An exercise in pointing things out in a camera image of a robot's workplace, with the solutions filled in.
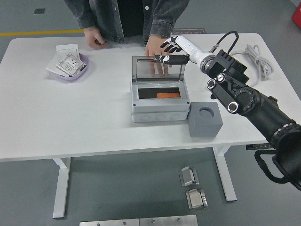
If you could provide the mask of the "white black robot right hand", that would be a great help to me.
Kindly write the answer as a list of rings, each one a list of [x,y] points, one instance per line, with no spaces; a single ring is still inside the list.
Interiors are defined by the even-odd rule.
[[[185,65],[189,61],[195,63],[203,71],[203,67],[208,59],[212,56],[209,52],[203,52],[193,42],[183,36],[170,37],[161,46],[164,52],[173,53],[184,51],[185,55],[155,55],[157,62],[167,65]]]

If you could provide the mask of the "person's right hand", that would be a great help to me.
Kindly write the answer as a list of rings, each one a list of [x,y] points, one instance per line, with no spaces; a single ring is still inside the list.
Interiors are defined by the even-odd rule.
[[[93,49],[103,49],[109,44],[105,39],[103,39],[97,27],[91,26],[84,28],[83,31],[89,47]]]

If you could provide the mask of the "person's left hand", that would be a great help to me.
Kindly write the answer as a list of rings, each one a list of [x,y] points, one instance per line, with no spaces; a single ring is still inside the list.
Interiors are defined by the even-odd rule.
[[[167,37],[160,35],[150,35],[145,47],[145,56],[154,57],[155,55],[166,56],[166,53],[160,46],[167,40]],[[168,65],[162,63],[150,62],[151,76],[168,76]]]

